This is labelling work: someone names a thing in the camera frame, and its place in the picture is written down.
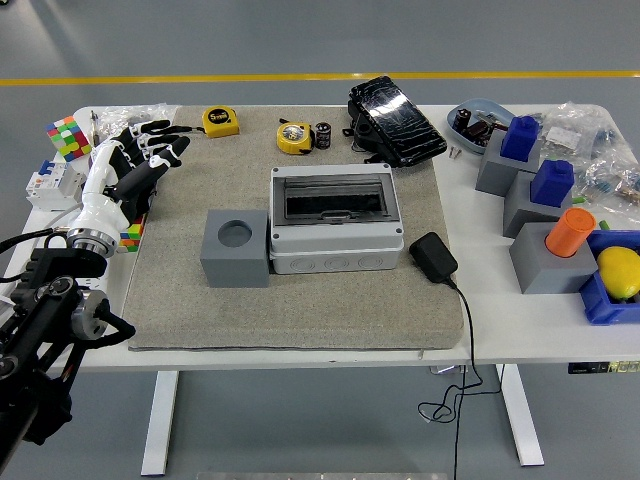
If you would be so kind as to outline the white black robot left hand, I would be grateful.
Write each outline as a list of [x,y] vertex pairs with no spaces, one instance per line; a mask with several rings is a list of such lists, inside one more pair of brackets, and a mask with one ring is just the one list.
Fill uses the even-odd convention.
[[158,180],[181,165],[192,129],[155,120],[128,126],[99,145],[82,192],[82,209],[72,221],[67,245],[116,248],[120,234],[149,210]]

